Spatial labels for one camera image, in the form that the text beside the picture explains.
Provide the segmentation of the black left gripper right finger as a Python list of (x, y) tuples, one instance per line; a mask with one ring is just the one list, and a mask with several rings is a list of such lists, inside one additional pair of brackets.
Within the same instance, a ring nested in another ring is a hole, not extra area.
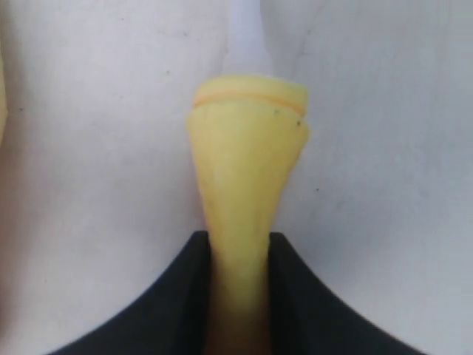
[(281, 233), (270, 234), (269, 294), (273, 354), (420, 354), (339, 299)]

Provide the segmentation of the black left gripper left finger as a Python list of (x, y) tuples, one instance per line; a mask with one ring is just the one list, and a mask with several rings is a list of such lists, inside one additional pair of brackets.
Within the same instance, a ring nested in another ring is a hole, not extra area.
[(193, 233), (165, 272), (131, 305), (57, 354), (203, 354), (211, 257)]

